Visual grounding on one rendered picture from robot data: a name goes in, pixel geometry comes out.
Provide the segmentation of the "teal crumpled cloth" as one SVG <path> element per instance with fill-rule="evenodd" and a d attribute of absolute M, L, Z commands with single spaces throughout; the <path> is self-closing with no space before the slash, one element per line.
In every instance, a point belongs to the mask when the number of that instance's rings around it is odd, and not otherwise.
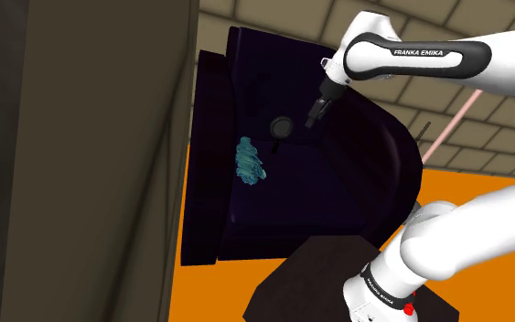
<path fill-rule="evenodd" d="M 255 185 L 259 180 L 266 179 L 263 162 L 258 157 L 257 149 L 249 137 L 243 136 L 236 146 L 236 175 L 248 185 Z"/>

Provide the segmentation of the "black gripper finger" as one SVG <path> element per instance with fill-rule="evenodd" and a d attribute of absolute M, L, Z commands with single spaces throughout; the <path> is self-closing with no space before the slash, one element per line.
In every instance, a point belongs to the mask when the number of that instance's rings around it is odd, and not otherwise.
<path fill-rule="evenodd" d="M 311 128 L 317 120 L 322 119 L 331 103 L 332 101 L 328 99 L 316 100 L 307 114 L 306 127 Z"/>

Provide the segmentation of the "tall brown cabinet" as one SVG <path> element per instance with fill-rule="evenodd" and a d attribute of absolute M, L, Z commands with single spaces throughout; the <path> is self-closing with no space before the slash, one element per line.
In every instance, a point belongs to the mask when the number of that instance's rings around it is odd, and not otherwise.
<path fill-rule="evenodd" d="M 0 322 L 169 322 L 199 0 L 0 0 Z"/>

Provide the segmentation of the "dark robot stand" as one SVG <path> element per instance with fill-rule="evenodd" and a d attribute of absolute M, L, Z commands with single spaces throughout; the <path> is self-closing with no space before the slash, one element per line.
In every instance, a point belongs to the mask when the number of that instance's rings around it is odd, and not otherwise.
<path fill-rule="evenodd" d="M 309 238 L 255 289 L 245 322 L 384 322 L 375 306 L 349 313 L 343 285 L 380 253 L 360 236 Z"/>

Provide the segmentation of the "black frying pan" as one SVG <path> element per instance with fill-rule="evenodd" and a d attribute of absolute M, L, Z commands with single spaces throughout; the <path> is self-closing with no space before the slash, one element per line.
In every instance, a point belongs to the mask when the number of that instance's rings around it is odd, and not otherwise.
<path fill-rule="evenodd" d="M 270 133 L 274 138 L 272 154 L 276 154 L 280 141 L 288 137 L 293 131 L 293 121 L 286 116 L 279 116 L 270 123 Z"/>

